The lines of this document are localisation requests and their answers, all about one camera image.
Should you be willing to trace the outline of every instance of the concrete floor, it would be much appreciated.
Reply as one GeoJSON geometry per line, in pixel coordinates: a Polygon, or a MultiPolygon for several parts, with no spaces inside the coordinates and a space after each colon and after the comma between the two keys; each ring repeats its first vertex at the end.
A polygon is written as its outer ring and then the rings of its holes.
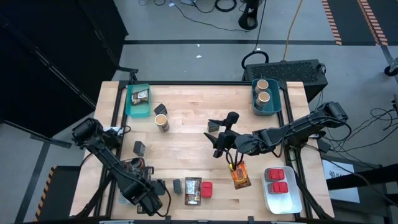
{"type": "MultiPolygon", "coordinates": [[[[299,0],[268,0],[262,27],[261,39],[285,40],[299,0]]],[[[126,40],[175,40],[175,39],[255,39],[257,29],[248,33],[218,30],[202,24],[192,23],[182,17],[178,10],[169,7],[169,0],[163,6],[153,1],[139,6],[138,1],[117,0],[116,5],[130,35],[126,40]]],[[[198,0],[203,10],[211,8],[213,1],[198,0]]],[[[230,2],[222,1],[225,7],[230,2]]],[[[207,21],[214,25],[238,29],[240,12],[212,12],[201,14],[195,8],[180,5],[189,17],[207,21]]],[[[292,30],[291,40],[333,40],[321,1],[305,0],[292,30]]],[[[270,55],[270,62],[282,60],[284,45],[259,45],[270,55]]],[[[243,70],[241,59],[253,50],[252,44],[159,44],[125,45],[120,65],[138,68],[139,80],[240,80],[243,70]]],[[[398,47],[389,47],[393,57],[398,56],[398,47]]],[[[348,124],[357,127],[370,118],[372,108],[392,108],[392,95],[398,92],[394,78],[383,75],[386,59],[380,47],[337,46],[337,45],[290,45],[286,60],[317,58],[327,68],[329,85],[325,88],[323,101],[338,101],[349,116],[348,124]]],[[[260,56],[250,58],[247,63],[261,63],[260,56]]],[[[116,72],[114,80],[125,80],[127,74],[116,72]]],[[[314,109],[317,98],[310,103],[314,109]]],[[[346,148],[361,146],[382,139],[391,129],[383,131],[386,122],[377,121],[346,143],[346,148]]],[[[67,128],[55,137],[71,142],[67,128]]],[[[343,128],[332,130],[338,138],[345,134],[343,128]]],[[[389,165],[397,161],[398,143],[392,134],[375,146],[352,151],[352,155],[370,163],[389,165]]],[[[29,139],[20,130],[0,124],[0,223],[12,223],[25,194],[42,143],[29,139]]],[[[45,180],[54,165],[77,166],[83,152],[76,147],[64,149],[51,146],[45,164],[29,205],[25,221],[32,221],[45,180]]],[[[389,184],[390,193],[396,193],[396,185],[389,184]]],[[[356,222],[381,222],[380,218],[357,215],[336,210],[336,217],[356,222]]]]}

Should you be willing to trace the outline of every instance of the yellow cable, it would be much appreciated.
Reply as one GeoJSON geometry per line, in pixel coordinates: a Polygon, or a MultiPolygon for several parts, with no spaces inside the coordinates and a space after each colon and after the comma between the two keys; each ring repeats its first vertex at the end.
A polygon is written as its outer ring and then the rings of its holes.
{"type": "Polygon", "coordinates": [[[289,33],[287,34],[287,40],[286,40],[286,44],[285,44],[285,53],[284,53],[283,60],[285,60],[285,57],[286,57],[287,46],[289,44],[289,38],[290,38],[290,31],[292,31],[294,21],[296,20],[297,14],[299,13],[299,10],[300,10],[300,7],[301,7],[301,3],[303,3],[303,0],[300,0],[300,3],[298,4],[297,10],[296,10],[296,14],[294,15],[292,24],[290,25],[289,33]]]}

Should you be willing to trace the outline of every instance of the white paper sign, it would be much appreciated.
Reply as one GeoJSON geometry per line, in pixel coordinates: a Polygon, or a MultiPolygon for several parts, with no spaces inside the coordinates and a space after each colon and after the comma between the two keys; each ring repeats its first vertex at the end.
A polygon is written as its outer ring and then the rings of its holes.
{"type": "MultiPolygon", "coordinates": [[[[341,162],[334,162],[335,164],[343,167],[346,170],[354,172],[354,166],[352,164],[345,164],[341,162]]],[[[343,170],[342,168],[332,164],[329,161],[322,160],[323,164],[323,172],[325,174],[326,180],[330,178],[339,177],[342,175],[348,175],[349,172],[343,170]]],[[[345,202],[354,202],[360,203],[358,188],[353,187],[350,189],[341,189],[341,190],[329,190],[329,195],[331,199],[342,200],[345,202]]]]}

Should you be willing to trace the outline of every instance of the wood grain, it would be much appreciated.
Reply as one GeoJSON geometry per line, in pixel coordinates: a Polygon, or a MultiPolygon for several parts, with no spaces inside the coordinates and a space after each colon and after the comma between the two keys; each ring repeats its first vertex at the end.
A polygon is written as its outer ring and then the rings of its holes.
{"type": "MultiPolygon", "coordinates": [[[[101,87],[95,118],[104,127],[111,122],[117,86],[117,82],[103,82],[101,87]]],[[[153,112],[149,118],[128,117],[127,125],[132,131],[124,137],[121,159],[136,156],[132,152],[135,141],[142,141],[147,146],[144,158],[148,166],[155,167],[153,178],[164,179],[172,195],[169,215],[173,220],[247,220],[251,215],[255,220],[294,219],[291,214],[274,215],[268,211],[262,193],[261,174],[264,169],[283,166],[284,158],[278,159],[272,154],[245,156],[252,186],[235,190],[227,162],[224,158],[213,158],[211,143],[203,135],[208,119],[224,119],[230,111],[240,115],[238,123],[233,126],[233,130],[239,133],[279,126],[276,115],[264,117],[253,114],[250,86],[151,86],[151,94],[152,110],[160,103],[166,106],[170,131],[159,132],[153,112]],[[202,205],[198,207],[185,205],[183,195],[178,196],[172,192],[172,180],[183,181],[185,177],[202,177],[203,180],[213,182],[213,197],[203,198],[202,205]]],[[[295,119],[309,113],[302,83],[289,83],[289,96],[295,119]]],[[[281,100],[284,121],[287,123],[282,93],[281,100]]],[[[122,114],[123,110],[120,110],[118,123],[122,114]]],[[[319,154],[313,149],[303,149],[302,160],[308,189],[325,211],[333,216],[319,154]]],[[[101,169],[102,165],[96,157],[87,160],[80,172],[71,215],[78,213],[95,192],[101,169]]],[[[138,215],[136,207],[118,202],[119,194],[117,190],[113,219],[162,219],[156,215],[138,215]]],[[[103,198],[101,214],[104,214],[108,194],[103,198]]],[[[160,199],[164,206],[159,212],[165,213],[168,196],[161,196],[160,199]]]]}

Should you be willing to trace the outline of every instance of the wooden tabletop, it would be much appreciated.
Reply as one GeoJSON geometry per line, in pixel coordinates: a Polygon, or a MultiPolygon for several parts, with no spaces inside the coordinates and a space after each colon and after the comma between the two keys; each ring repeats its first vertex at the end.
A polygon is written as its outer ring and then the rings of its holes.
{"type": "MultiPolygon", "coordinates": [[[[288,82],[290,104],[294,119],[309,114],[303,84],[288,82]]],[[[95,118],[104,127],[111,124],[118,82],[103,82],[99,93],[95,118]]],[[[262,191],[261,175],[264,169],[272,166],[284,166],[284,157],[276,158],[273,154],[245,156],[252,186],[235,190],[228,164],[224,157],[215,159],[211,142],[205,137],[208,119],[225,119],[230,111],[237,112],[240,117],[233,130],[238,133],[251,133],[253,130],[279,127],[276,115],[255,116],[251,106],[250,86],[204,86],[204,85],[151,85],[152,110],[163,103],[168,111],[167,118],[170,131],[160,133],[154,123],[155,114],[149,118],[132,119],[127,117],[127,125],[131,132],[124,137],[121,160],[136,157],[133,153],[135,141],[146,145],[144,159],[148,166],[155,167],[152,179],[164,179],[171,193],[172,204],[169,215],[173,220],[247,220],[254,216],[261,220],[293,220],[292,214],[275,215],[267,210],[262,191]],[[180,179],[184,190],[185,177],[201,177],[202,181],[213,183],[212,198],[203,198],[200,206],[185,205],[184,196],[173,193],[172,180],[180,179]]],[[[118,126],[123,115],[126,91],[123,92],[118,126]]],[[[284,121],[287,123],[284,97],[280,92],[284,121]]],[[[307,187],[327,214],[334,217],[330,197],[320,155],[317,151],[305,147],[302,149],[302,162],[307,187]]],[[[102,164],[92,156],[84,164],[80,172],[78,185],[70,215],[77,214],[93,196],[98,188],[102,164]]],[[[103,197],[101,214],[105,214],[109,186],[103,197]]],[[[114,198],[112,219],[150,220],[164,219],[157,215],[149,217],[138,215],[136,207],[120,204],[119,189],[114,198]]],[[[160,196],[164,206],[160,213],[164,214],[169,198],[160,196]]]]}

